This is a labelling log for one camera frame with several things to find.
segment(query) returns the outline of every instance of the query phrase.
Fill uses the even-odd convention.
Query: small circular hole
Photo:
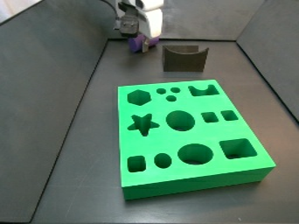
[[[164,88],[157,88],[157,89],[156,89],[156,93],[157,93],[158,95],[164,95],[164,94],[165,94],[165,90],[164,90]]]
[[[174,93],[174,94],[178,94],[181,92],[181,90],[177,88],[177,87],[172,87],[170,88],[170,91]]]
[[[177,156],[188,165],[204,165],[212,159],[212,150],[202,144],[192,143],[180,148]]]
[[[190,114],[176,110],[165,117],[165,122],[173,130],[186,131],[194,125],[194,120]]]
[[[176,97],[174,97],[173,95],[168,95],[168,96],[165,97],[165,100],[166,100],[168,102],[174,102],[174,101],[176,101]]]
[[[172,164],[172,158],[165,153],[160,153],[154,156],[153,163],[158,168],[165,169]]]

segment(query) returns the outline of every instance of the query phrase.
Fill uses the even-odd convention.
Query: purple object
[[[128,45],[129,45],[129,50],[132,53],[138,52],[142,49],[142,41],[145,39],[144,34],[138,34],[136,38],[129,38],[128,39]],[[149,46],[154,46],[158,42],[158,37],[152,38],[149,40]]]

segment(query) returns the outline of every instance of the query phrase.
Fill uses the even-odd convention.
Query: hexagon-shaped hole
[[[150,94],[144,90],[136,90],[126,95],[126,101],[137,106],[145,105],[150,100]]]

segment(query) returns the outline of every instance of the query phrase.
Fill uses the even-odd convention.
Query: gray wall
[[[161,38],[236,40],[263,2],[264,0],[164,0]],[[120,37],[110,28],[106,27],[105,30],[110,38]]]
[[[237,43],[299,120],[299,1],[265,1]]]
[[[98,6],[42,1],[0,26],[0,222],[33,216],[106,43]]]

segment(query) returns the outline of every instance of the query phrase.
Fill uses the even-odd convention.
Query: gray table surface
[[[164,73],[162,45],[209,48],[204,73]],[[260,183],[124,201],[118,176],[117,87],[214,79],[276,162]],[[233,42],[161,41],[132,54],[109,41],[32,222],[299,222],[299,131]]]

